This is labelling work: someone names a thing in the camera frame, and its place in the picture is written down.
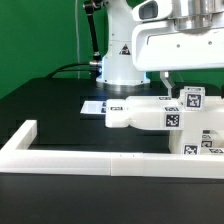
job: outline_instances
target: black tabletop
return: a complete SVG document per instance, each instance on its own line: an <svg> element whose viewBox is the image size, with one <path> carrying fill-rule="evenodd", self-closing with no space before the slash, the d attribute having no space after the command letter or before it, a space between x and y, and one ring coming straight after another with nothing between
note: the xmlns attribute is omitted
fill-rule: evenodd
<svg viewBox="0 0 224 224"><path fill-rule="evenodd" d="M206 85L208 95L219 89ZM104 115L80 114L85 100L166 95L160 83L132 93L90 80L33 79L0 100L0 144L38 120L31 149L169 153L168 132L109 129ZM186 178L0 175L0 223L220 223L224 181Z"/></svg>

